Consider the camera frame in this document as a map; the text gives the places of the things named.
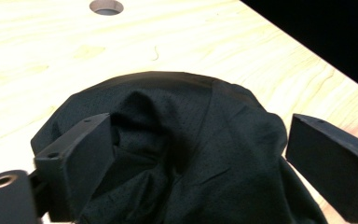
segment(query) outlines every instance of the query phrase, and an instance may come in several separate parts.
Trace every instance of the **screw hole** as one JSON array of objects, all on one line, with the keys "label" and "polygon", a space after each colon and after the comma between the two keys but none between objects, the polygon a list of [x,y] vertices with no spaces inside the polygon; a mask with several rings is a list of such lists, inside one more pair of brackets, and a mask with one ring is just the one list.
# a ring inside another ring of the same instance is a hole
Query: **screw hole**
[{"label": "screw hole", "polygon": [[4,188],[11,183],[13,183],[17,179],[16,175],[4,175],[0,176],[0,189]]},{"label": "screw hole", "polygon": [[54,158],[57,158],[59,155],[60,155],[60,153],[58,153],[58,152],[51,152],[50,154],[48,154],[48,157],[50,159],[54,159]]},{"label": "screw hole", "polygon": [[94,0],[89,4],[89,8],[103,16],[114,16],[124,10],[123,5],[116,0]]}]

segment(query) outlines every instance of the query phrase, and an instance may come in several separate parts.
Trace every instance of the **black cloth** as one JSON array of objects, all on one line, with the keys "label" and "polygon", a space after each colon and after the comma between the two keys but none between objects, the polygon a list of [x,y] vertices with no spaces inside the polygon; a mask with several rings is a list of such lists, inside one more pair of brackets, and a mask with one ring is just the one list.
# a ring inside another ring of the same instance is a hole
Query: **black cloth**
[{"label": "black cloth", "polygon": [[34,153],[106,112],[116,160],[80,223],[326,222],[282,157],[282,120],[245,88],[186,73],[115,77],[72,95]]}]

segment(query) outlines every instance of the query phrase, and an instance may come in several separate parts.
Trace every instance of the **hole in table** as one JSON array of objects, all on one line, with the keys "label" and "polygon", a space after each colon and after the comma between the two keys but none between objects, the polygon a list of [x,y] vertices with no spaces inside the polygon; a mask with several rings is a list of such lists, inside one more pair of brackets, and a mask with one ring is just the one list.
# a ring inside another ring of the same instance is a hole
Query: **hole in table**
[{"label": "hole in table", "polygon": [[94,0],[89,4],[89,8],[103,16],[114,16],[124,10],[123,5],[116,0]]}]

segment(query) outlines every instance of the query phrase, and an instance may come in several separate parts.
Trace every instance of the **wood grain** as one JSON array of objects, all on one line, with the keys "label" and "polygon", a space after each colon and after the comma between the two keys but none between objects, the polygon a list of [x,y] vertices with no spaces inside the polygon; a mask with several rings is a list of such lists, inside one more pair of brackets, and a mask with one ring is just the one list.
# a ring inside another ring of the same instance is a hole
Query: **wood grain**
[{"label": "wood grain", "polygon": [[[251,90],[358,137],[358,85],[237,0],[0,0],[0,172],[32,171],[30,139],[71,94],[110,77],[185,71]],[[330,223],[345,223],[311,187]]]}]

